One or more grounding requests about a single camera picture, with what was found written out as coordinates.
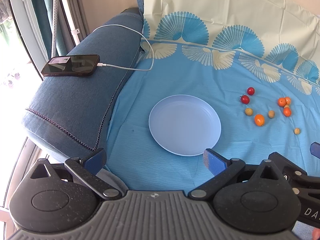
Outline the person right hand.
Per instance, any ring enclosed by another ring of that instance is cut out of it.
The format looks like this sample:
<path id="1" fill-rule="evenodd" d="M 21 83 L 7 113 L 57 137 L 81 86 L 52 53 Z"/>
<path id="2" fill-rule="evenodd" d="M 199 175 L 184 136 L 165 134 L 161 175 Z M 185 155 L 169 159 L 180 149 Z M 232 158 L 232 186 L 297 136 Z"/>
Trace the person right hand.
<path id="1" fill-rule="evenodd" d="M 312 232 L 312 240 L 320 240 L 320 229 L 314 228 Z"/>

